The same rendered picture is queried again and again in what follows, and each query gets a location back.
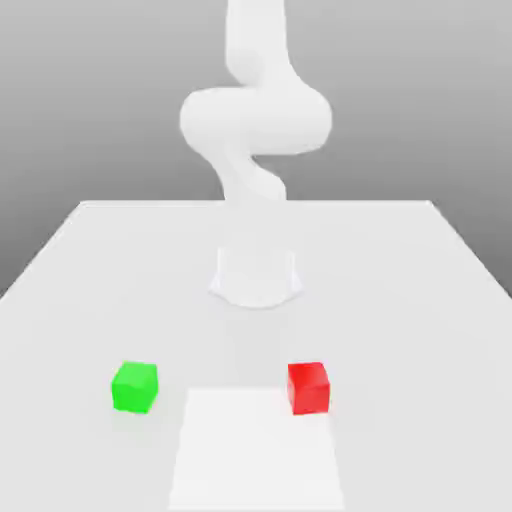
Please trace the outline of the small green cube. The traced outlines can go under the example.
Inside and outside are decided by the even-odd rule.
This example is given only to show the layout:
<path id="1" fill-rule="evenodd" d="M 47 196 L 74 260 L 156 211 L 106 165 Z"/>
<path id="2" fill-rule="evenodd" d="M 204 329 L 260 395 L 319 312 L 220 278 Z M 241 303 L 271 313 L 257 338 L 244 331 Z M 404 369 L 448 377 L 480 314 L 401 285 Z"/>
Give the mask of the small green cube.
<path id="1" fill-rule="evenodd" d="M 113 407 L 148 414 L 159 391 L 157 365 L 124 361 L 111 382 Z"/>

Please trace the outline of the small red cube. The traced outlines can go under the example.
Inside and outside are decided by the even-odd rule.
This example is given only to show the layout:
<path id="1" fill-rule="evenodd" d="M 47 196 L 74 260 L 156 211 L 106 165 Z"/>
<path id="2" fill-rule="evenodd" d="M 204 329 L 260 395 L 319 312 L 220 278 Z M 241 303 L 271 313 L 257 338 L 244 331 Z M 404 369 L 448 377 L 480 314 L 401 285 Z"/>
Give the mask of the small red cube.
<path id="1" fill-rule="evenodd" d="M 289 363 L 287 392 L 294 415 L 327 413 L 331 386 L 323 363 Z"/>

